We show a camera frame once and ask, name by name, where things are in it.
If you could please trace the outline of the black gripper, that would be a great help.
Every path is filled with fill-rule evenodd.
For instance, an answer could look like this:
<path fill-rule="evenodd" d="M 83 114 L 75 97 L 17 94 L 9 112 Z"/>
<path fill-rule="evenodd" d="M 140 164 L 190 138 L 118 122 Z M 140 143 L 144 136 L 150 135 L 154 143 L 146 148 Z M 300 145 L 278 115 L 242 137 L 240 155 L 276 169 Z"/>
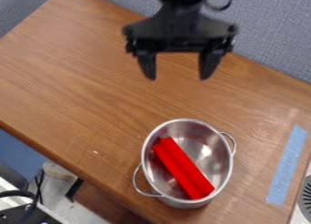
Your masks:
<path fill-rule="evenodd" d="M 161 8 L 149 18 L 122 27 L 126 52 L 137 57 L 145 77 L 156 79 L 156 53 L 200 52 L 198 78 L 208 79 L 237 34 L 237 25 L 198 11 Z"/>

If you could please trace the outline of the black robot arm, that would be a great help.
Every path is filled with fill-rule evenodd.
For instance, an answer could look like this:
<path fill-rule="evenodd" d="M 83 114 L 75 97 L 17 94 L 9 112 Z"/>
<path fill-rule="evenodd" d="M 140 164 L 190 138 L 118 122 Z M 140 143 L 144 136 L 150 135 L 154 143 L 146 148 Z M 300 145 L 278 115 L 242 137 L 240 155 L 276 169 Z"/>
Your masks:
<path fill-rule="evenodd" d="M 224 55 L 232 51 L 237 26 L 200 13 L 205 5 L 222 11 L 232 4 L 210 5 L 206 0 L 160 0 L 161 8 L 149 18 L 125 25 L 125 50 L 137 57 L 146 78 L 156 79 L 156 54 L 197 52 L 198 78 L 208 79 Z"/>

